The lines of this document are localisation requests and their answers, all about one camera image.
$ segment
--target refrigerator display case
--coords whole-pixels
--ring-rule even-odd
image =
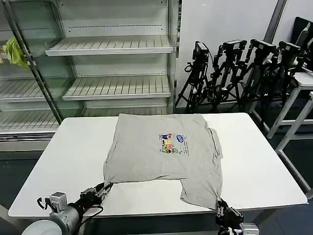
[[[37,36],[35,26],[27,30],[28,36]],[[59,122],[32,71],[9,63],[3,46],[13,36],[8,21],[0,14],[0,141],[50,139]],[[61,95],[58,86],[62,82],[56,80],[51,86],[56,97]]]
[[[178,0],[2,2],[59,119],[173,113]]]

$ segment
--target metal shelf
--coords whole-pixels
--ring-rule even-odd
[[[8,58],[8,55],[3,52],[3,53],[0,53],[0,57],[1,57],[2,59],[7,59],[7,58]]]
[[[55,132],[58,126],[50,110],[0,112],[0,134]]]
[[[54,78],[50,92],[53,97],[60,97],[66,79]],[[35,79],[0,80],[0,102],[45,101]]]
[[[167,115],[167,110],[166,107],[86,109],[84,117],[108,117],[118,116],[119,114]]]
[[[77,78],[63,100],[103,100],[170,97],[168,78],[157,76]]]
[[[171,53],[166,35],[65,38],[47,56]]]

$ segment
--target graphic print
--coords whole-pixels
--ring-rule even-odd
[[[187,137],[185,135],[176,135],[172,133],[160,134],[161,141],[160,151],[166,154],[188,154],[189,149]]]

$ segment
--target t-shirt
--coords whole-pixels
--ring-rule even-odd
[[[222,192],[221,158],[217,133],[200,114],[120,114],[104,163],[105,185],[180,180],[183,201],[216,209]]]

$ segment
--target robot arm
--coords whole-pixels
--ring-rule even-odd
[[[80,193],[80,198],[75,203],[67,204],[65,193],[56,192],[49,198],[38,198],[37,203],[46,210],[52,210],[48,220],[40,220],[25,229],[22,235],[71,235],[89,219],[103,211],[102,201],[110,192],[113,184],[104,187],[104,183],[88,188]],[[99,212],[83,221],[83,215],[91,208],[100,209]]]
[[[255,224],[243,221],[243,214],[228,207],[223,199],[218,201],[216,224],[221,226],[218,235],[259,235],[259,229]]]

